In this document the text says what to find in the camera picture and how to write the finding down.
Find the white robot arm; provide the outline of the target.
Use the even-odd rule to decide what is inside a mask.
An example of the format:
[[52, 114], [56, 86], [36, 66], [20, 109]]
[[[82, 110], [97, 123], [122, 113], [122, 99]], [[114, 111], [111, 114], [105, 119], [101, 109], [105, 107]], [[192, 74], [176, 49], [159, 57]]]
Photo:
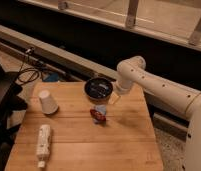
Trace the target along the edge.
[[170, 81], [145, 70], [146, 61], [135, 56], [117, 64], [115, 90], [127, 94], [134, 83], [153, 94], [189, 120], [184, 171], [201, 171], [201, 91]]

